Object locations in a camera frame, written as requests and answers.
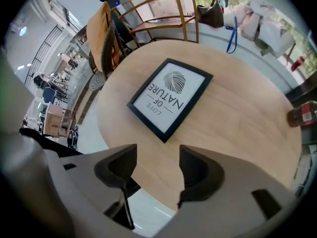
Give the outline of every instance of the black metal railing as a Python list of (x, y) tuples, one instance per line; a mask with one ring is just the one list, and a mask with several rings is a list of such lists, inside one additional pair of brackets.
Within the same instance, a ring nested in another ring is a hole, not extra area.
[(33, 84), (33, 73), (39, 70), (41, 63), (46, 57), (51, 46), (54, 44), (54, 42), (61, 35), (62, 32), (63, 30), (58, 25), (56, 25), (56, 27), (54, 27), (53, 30), (45, 38), (39, 50), (37, 51), (24, 82), (28, 89), (31, 89), (31, 86)]

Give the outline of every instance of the blue strap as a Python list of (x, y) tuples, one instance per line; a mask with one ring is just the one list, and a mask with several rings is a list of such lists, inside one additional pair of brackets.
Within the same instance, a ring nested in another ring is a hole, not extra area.
[[(228, 30), (232, 30), (232, 34), (231, 34), (231, 38), (230, 38), (230, 41), (229, 41), (229, 44), (228, 44), (228, 47), (227, 47), (227, 53), (228, 54), (232, 54), (233, 52), (235, 52), (236, 48), (237, 48), (237, 42), (238, 42), (238, 24), (237, 24), (237, 18), (234, 17), (234, 23), (235, 23), (235, 28), (232, 28), (232, 27), (228, 27), (226, 26), (226, 29)], [(232, 52), (229, 52), (229, 49), (231, 47), (231, 43), (232, 43), (232, 39), (233, 39), (233, 36), (235, 35), (235, 47), (234, 47), (234, 50)]]

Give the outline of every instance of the ceiling light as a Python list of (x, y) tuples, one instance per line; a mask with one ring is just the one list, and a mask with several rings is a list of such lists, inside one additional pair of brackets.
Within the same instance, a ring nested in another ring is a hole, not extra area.
[(27, 27), (26, 27), (26, 26), (23, 26), (23, 27), (20, 29), (20, 31), (19, 31), (19, 36), (24, 35), (24, 34), (26, 33), (26, 29), (27, 29)]

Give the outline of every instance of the black picture frame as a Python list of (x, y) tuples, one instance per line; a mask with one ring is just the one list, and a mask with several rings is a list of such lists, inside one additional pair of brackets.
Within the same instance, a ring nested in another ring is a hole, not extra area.
[[(143, 115), (133, 104), (134, 102), (139, 98), (140, 94), (143, 93), (144, 90), (148, 87), (148, 85), (152, 82), (152, 80), (158, 75), (158, 73), (168, 64), (172, 63), (174, 65), (178, 65), (180, 67), (183, 67), (187, 70), (190, 70), (194, 73), (197, 73), (205, 79), (203, 80), (200, 87), (197, 89), (193, 97), (190, 99), (188, 104), (185, 106), (183, 111), (179, 114), (179, 116), (175, 119), (175, 121), (171, 124), (171, 126), (168, 128), (168, 130), (163, 133), (160, 129), (158, 129), (145, 115)], [(199, 98), (209, 85), (210, 81), (212, 80), (213, 75), (198, 69), (196, 67), (193, 67), (189, 64), (167, 58), (154, 72), (153, 74), (143, 83), (143, 85), (140, 87), (140, 89), (134, 94), (134, 96), (131, 98), (131, 100), (128, 102), (127, 107), (160, 139), (163, 141), (163, 143), (166, 143), (166, 141), (174, 134), (174, 132), (177, 130), (177, 128), (181, 125), (181, 123), (184, 121), (184, 119), (187, 117), (187, 115), (190, 113), (190, 111), (193, 109), (195, 104), (198, 102)]]

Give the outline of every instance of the person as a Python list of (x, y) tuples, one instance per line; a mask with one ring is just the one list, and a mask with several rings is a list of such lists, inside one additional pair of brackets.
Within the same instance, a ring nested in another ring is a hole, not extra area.
[(68, 63), (70, 66), (72, 66), (72, 69), (76, 68), (78, 66), (78, 63), (76, 63), (72, 58), (70, 58), (68, 55), (65, 55), (63, 53), (59, 53), (58, 56), (64, 60), (66, 63)]
[(66, 92), (53, 81), (51, 81), (50, 77), (44, 73), (34, 72), (32, 74), (33, 82), (38, 87), (44, 90), (46, 87), (50, 87), (56, 92), (58, 92), (62, 96), (66, 96)]

